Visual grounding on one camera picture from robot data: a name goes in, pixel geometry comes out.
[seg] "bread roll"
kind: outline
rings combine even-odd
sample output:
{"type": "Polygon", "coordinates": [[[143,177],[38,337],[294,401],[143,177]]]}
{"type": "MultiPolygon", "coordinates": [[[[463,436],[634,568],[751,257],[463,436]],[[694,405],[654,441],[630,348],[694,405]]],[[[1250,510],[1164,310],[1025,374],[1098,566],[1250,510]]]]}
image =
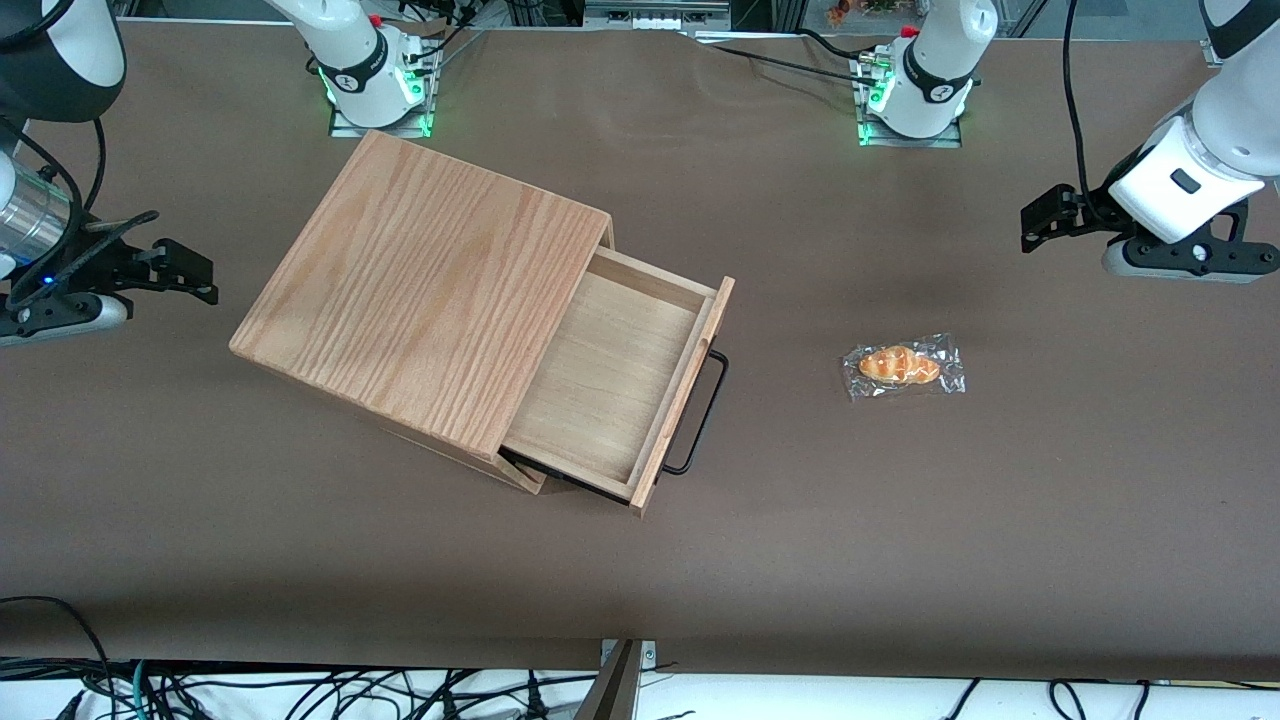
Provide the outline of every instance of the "bread roll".
{"type": "Polygon", "coordinates": [[[858,361],[858,370],[873,380],[897,384],[924,384],[938,379],[942,368],[909,347],[895,345],[872,352],[858,361]]]}

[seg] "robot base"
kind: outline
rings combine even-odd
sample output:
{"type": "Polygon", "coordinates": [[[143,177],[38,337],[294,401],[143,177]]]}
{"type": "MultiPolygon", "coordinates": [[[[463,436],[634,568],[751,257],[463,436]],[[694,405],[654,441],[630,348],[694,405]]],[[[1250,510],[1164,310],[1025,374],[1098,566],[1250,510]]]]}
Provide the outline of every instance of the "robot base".
{"type": "MultiPolygon", "coordinates": [[[[887,68],[881,63],[876,61],[876,58],[881,56],[881,49],[887,53],[887,46],[881,46],[876,49],[876,54],[864,54],[859,60],[849,60],[849,70],[854,77],[869,77],[876,81],[883,81],[887,68]]],[[[858,110],[858,143],[859,145],[882,145],[886,147],[941,147],[947,150],[955,150],[960,147],[960,120],[951,120],[947,129],[942,131],[940,135],[929,138],[916,138],[906,137],[899,135],[890,129],[884,120],[879,119],[872,114],[868,108],[872,102],[872,96],[876,95],[881,86],[867,86],[861,83],[852,83],[854,86],[854,102],[858,110]]]]}
{"type": "Polygon", "coordinates": [[[406,113],[403,118],[389,126],[367,128],[348,120],[338,110],[330,95],[329,137],[364,137],[370,129],[385,132],[387,135],[404,140],[431,137],[431,127],[435,124],[435,96],[440,88],[440,67],[444,53],[439,50],[440,40],[428,40],[424,37],[420,38],[420,51],[431,53],[431,55],[406,68],[406,72],[419,72],[422,73],[422,77],[406,77],[404,88],[406,92],[412,95],[421,95],[422,101],[406,113]]]}

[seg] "wooden cabinet top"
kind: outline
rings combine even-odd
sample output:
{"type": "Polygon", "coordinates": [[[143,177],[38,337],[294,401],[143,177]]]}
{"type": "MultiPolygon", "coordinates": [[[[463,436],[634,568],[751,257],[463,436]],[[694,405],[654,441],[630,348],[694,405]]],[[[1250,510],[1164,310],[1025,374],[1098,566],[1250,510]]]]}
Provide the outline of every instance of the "wooden cabinet top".
{"type": "Polygon", "coordinates": [[[497,454],[609,215],[370,133],[232,351],[497,454]]]}

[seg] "white floor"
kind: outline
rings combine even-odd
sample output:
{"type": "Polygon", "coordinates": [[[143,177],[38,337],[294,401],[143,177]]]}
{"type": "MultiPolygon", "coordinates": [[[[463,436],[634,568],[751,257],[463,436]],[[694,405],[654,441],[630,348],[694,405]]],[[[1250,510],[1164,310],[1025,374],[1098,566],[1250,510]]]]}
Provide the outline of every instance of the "white floor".
{"type": "MultiPolygon", "coordinates": [[[[442,671],[415,671],[417,692],[430,692],[442,671]]],[[[553,678],[564,673],[539,673],[553,678]]],[[[269,682],[321,675],[219,675],[219,680],[269,682]]],[[[470,678],[460,692],[484,692],[522,685],[524,670],[492,670],[470,678]]],[[[561,706],[580,701],[590,683],[548,687],[544,702],[561,706]]],[[[663,720],[694,711],[690,720],[832,719],[832,720],[940,720],[954,707],[968,680],[808,678],[765,675],[660,675],[646,674],[636,720],[663,720]]],[[[1074,684],[1089,720],[1129,720],[1140,688],[1128,684],[1074,684]]],[[[73,680],[0,682],[0,720],[55,717],[79,689],[73,680]]],[[[122,692],[128,692],[123,685],[122,692]]],[[[306,688],[192,691],[214,720],[280,720],[306,688]]],[[[397,698],[387,692],[380,697],[397,698]]],[[[1069,703],[1065,694],[1062,702],[1069,703]]],[[[93,719],[110,710],[102,697],[87,696],[77,717],[93,719]]],[[[311,717],[332,714],[333,703],[311,717]]],[[[468,712],[468,720],[499,720],[517,715],[520,705],[503,698],[468,712]]],[[[428,720],[439,720],[439,707],[428,720]]],[[[122,717],[132,714],[122,712],[122,717]]],[[[360,701],[343,720],[393,720],[390,703],[360,701]]],[[[1047,684],[983,680],[965,706],[961,720],[1055,720],[1047,684]]],[[[1280,692],[1153,685],[1142,720],[1263,720],[1280,717],[1280,692]]]]}

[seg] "black drawer handle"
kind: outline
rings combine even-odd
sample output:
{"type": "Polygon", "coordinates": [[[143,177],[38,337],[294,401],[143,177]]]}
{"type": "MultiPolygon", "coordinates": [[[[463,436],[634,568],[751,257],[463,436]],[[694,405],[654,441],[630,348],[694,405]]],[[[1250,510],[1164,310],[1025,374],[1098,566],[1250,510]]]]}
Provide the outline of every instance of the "black drawer handle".
{"type": "MultiPolygon", "coordinates": [[[[689,471],[689,466],[692,465],[694,462],[694,452],[698,451],[698,442],[703,439],[703,430],[707,429],[707,420],[709,420],[712,416],[712,407],[716,406],[716,396],[719,395],[719,388],[722,384],[724,384],[724,377],[728,375],[728,357],[726,357],[723,352],[719,352],[713,348],[707,348],[707,357],[716,360],[717,363],[721,364],[721,374],[719,378],[716,379],[716,388],[712,389],[710,400],[707,401],[707,413],[703,414],[703,421],[701,424],[698,425],[698,434],[694,436],[694,443],[689,446],[689,455],[685,457],[685,464],[678,468],[672,468],[671,465],[667,465],[667,459],[663,457],[662,471],[667,473],[668,475],[684,475],[685,473],[689,471]]],[[[685,405],[685,410],[689,410],[689,405],[685,405]]],[[[676,432],[672,433],[671,436],[672,439],[675,439],[676,434],[680,432],[680,425],[684,424],[685,424],[685,414],[684,411],[681,411],[680,421],[676,423],[676,432]]],[[[667,454],[668,455],[671,454],[669,447],[667,448],[667,454]]]]}

